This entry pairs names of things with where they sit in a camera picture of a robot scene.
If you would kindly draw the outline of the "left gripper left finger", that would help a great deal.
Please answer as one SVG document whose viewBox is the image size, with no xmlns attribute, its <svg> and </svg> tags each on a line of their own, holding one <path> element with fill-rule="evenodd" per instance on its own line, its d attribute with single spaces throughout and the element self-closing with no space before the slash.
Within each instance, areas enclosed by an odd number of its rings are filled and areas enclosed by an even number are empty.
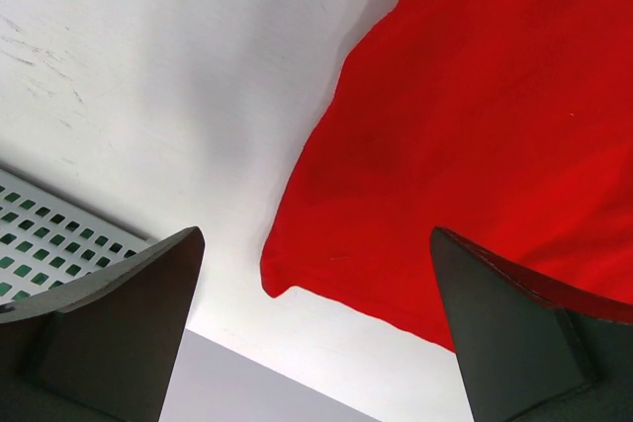
<svg viewBox="0 0 633 422">
<path fill-rule="evenodd" d="M 156 421 L 205 249 L 185 228 L 1 307 L 4 421 Z"/>
</svg>

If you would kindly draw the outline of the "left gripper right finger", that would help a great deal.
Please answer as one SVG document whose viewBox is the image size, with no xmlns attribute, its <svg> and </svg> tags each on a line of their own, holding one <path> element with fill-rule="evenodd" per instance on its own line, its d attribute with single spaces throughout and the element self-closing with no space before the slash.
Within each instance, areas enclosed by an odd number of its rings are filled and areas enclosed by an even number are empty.
<svg viewBox="0 0 633 422">
<path fill-rule="evenodd" d="M 443 309 L 477 421 L 629 421 L 632 307 L 430 236 Z"/>
</svg>

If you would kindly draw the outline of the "red t shirt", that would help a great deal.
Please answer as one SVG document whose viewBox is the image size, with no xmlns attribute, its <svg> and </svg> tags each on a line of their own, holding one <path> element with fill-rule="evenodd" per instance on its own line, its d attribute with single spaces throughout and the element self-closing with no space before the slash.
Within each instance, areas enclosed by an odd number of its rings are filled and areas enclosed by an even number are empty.
<svg viewBox="0 0 633 422">
<path fill-rule="evenodd" d="M 263 247 L 263 290 L 452 345 L 444 227 L 632 299 L 632 0 L 399 0 L 347 56 Z"/>
</svg>

